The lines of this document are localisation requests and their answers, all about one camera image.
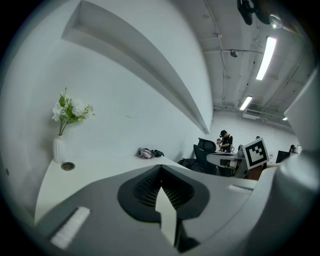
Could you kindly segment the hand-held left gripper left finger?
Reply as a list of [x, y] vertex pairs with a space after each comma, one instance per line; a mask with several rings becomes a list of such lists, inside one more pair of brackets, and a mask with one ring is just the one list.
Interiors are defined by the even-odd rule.
[[63, 256], [173, 256], [175, 248], [163, 235], [159, 223], [141, 222], [128, 215], [118, 202], [120, 186], [149, 167], [100, 179], [86, 185], [52, 208], [36, 225], [51, 239], [78, 207], [90, 215]]

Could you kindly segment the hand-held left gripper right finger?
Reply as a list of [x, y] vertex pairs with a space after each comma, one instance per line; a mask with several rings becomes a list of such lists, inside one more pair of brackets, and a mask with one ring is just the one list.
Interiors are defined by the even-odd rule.
[[174, 246], [160, 253], [246, 253], [258, 221], [253, 209], [260, 183], [162, 165], [162, 189], [171, 200]]

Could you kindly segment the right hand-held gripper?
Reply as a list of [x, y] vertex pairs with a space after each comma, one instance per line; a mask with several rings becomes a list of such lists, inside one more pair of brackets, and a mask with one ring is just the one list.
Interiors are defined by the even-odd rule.
[[237, 167], [235, 177], [239, 179], [259, 179], [262, 171], [267, 168], [268, 152], [262, 137], [238, 147], [235, 156]]

